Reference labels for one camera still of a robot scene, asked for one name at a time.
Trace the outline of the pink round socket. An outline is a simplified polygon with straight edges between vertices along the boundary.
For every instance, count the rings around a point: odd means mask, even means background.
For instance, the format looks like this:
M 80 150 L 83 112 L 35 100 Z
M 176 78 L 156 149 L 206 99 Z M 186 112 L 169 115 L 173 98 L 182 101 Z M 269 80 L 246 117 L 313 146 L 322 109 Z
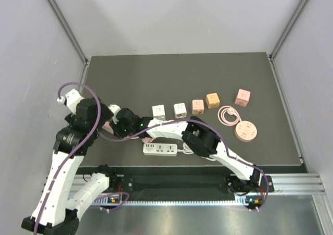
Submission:
M 252 122 L 243 120 L 236 125 L 234 133 L 240 141 L 251 142 L 256 138 L 258 130 Z

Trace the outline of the white cube plug adapter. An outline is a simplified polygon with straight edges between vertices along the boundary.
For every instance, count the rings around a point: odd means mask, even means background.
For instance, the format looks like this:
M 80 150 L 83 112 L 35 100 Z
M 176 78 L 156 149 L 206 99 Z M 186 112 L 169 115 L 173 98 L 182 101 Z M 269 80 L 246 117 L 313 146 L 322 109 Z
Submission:
M 159 120 L 165 120 L 165 109 L 164 105 L 155 105 L 152 107 L 153 118 Z

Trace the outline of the orange cube plug adapter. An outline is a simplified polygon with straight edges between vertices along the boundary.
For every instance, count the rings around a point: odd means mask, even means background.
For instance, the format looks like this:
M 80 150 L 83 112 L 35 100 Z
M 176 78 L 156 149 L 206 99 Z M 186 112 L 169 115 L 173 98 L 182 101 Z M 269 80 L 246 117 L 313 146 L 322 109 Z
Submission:
M 220 105 L 220 99 L 217 93 L 210 93 L 206 95 L 206 104 L 208 109 L 217 108 Z

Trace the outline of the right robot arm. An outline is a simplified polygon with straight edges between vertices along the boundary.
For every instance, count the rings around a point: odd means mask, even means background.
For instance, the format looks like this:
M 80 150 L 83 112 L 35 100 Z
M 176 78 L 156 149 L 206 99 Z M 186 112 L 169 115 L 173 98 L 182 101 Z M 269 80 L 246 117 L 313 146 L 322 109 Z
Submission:
M 183 141 L 197 156 L 211 158 L 231 170 L 244 185 L 244 189 L 231 186 L 235 192 L 255 191 L 262 184 L 263 172 L 256 165 L 242 159 L 228 148 L 224 138 L 202 121 L 192 116 L 185 120 L 159 120 L 152 117 L 138 117 L 128 108 L 110 105 L 112 117 L 108 121 L 112 134 L 124 142 L 140 138 L 149 141 L 166 138 Z

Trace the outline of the white cube plug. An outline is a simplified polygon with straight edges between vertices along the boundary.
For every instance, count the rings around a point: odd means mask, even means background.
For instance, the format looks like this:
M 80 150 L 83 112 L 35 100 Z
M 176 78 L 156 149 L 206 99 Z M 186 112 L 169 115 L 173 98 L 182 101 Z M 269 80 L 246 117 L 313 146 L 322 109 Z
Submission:
M 176 119 L 185 118 L 187 116 L 187 109 L 185 103 L 174 104 L 173 109 Z

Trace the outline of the pink power strip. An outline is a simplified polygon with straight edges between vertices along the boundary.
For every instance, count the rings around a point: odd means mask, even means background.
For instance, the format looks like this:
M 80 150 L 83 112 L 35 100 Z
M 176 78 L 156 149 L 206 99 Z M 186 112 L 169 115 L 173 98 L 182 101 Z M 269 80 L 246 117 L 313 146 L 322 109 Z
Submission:
M 107 132 L 111 133 L 112 135 L 114 135 L 114 130 L 113 128 L 110 126 L 110 122 L 106 121 L 105 124 L 102 126 L 102 128 L 104 130 L 106 130 Z

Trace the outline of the light pink deer cube plug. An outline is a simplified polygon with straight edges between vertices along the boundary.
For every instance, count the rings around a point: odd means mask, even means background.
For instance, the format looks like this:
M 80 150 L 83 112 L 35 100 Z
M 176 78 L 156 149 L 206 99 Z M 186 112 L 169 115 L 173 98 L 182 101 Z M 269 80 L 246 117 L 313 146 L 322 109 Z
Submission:
M 204 101 L 203 100 L 192 100 L 191 104 L 192 114 L 201 115 L 204 113 Z

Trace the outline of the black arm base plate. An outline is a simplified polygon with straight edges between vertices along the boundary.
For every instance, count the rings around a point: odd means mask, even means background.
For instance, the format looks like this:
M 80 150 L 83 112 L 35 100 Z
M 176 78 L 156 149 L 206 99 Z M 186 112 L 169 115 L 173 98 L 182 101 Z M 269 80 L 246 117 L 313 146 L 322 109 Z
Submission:
M 273 192 L 273 186 L 261 182 L 240 180 L 224 175 L 117 175 L 112 179 L 112 188 L 127 192 L 148 189 L 217 190 L 221 193 Z

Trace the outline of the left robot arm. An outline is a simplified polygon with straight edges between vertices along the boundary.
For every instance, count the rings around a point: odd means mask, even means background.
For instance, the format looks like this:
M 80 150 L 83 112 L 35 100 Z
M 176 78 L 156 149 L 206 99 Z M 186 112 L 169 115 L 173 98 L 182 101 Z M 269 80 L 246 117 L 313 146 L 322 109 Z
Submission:
M 98 166 L 90 180 L 69 197 L 76 172 L 87 150 L 98 138 L 114 110 L 94 98 L 78 95 L 65 99 L 71 113 L 65 120 L 68 126 L 56 134 L 52 165 L 40 201 L 33 213 L 24 218 L 22 229 L 33 234 L 75 234 L 83 214 L 104 191 L 118 187 L 114 169 Z

